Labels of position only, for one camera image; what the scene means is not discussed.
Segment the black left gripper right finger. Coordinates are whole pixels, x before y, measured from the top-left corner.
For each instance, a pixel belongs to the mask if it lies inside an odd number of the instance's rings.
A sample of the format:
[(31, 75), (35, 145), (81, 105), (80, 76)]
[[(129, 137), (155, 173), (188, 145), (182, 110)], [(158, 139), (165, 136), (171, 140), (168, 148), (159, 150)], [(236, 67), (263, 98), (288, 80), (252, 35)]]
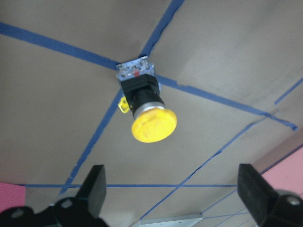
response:
[(240, 164), (238, 195), (258, 225), (281, 225), (275, 210), (280, 194), (250, 164)]

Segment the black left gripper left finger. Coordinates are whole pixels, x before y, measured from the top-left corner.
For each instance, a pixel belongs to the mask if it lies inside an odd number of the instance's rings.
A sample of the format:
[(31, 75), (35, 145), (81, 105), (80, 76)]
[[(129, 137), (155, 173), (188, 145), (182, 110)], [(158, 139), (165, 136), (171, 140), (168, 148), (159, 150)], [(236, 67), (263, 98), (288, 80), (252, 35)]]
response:
[(98, 218), (106, 197), (104, 165), (94, 165), (77, 193), (77, 199), (85, 201), (90, 214)]

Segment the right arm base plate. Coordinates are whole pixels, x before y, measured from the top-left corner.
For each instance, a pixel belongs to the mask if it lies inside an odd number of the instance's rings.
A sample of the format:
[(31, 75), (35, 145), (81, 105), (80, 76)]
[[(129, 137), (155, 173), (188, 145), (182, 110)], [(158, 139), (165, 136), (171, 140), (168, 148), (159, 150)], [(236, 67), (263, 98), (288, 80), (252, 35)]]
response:
[(132, 224), (132, 227), (192, 227), (204, 217), (198, 215), (185, 215), (165, 218), (143, 219)]

